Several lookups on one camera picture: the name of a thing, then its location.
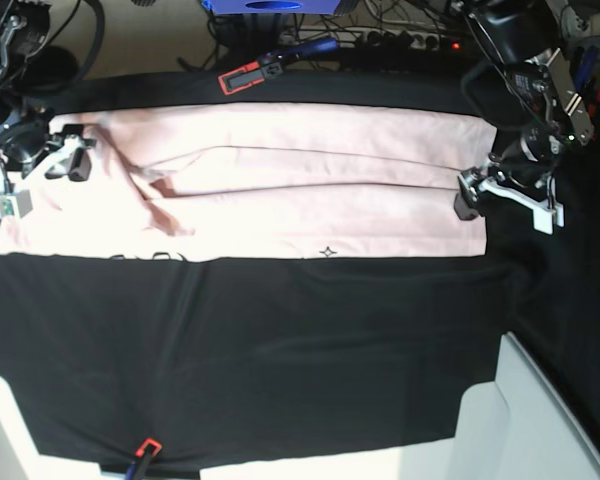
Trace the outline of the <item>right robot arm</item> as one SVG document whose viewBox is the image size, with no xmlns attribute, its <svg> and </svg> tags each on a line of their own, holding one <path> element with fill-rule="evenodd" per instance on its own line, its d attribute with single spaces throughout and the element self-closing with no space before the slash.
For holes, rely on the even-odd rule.
<svg viewBox="0 0 600 480">
<path fill-rule="evenodd" d="M 46 1 L 0 1 L 0 219 L 22 219 L 33 209 L 31 190 L 45 180 L 84 182 L 91 174 L 86 156 L 96 142 L 84 126 L 50 130 L 54 117 L 40 99 L 63 93 L 81 81 L 100 52 L 105 13 L 88 2 L 95 16 L 94 38 L 83 64 L 67 77 L 42 84 L 28 77 L 56 38 Z"/>
</svg>

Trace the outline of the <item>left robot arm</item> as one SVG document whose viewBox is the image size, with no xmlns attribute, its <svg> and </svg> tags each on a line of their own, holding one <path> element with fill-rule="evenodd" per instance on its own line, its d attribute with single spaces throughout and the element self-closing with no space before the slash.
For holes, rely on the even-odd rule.
<svg viewBox="0 0 600 480">
<path fill-rule="evenodd" d="M 493 69 L 529 116 L 523 124 L 497 124 L 516 138 L 503 152 L 491 152 L 459 174 L 456 214 L 473 220 L 484 213 L 487 197 L 499 197 L 530 210 L 534 229 L 552 234 L 565 224 L 554 172 L 565 154 L 594 138 L 593 122 L 561 49 L 560 28 L 544 1 L 455 1 L 452 8 L 484 55 L 461 80 L 465 99 L 479 106 L 470 85 Z"/>
</svg>

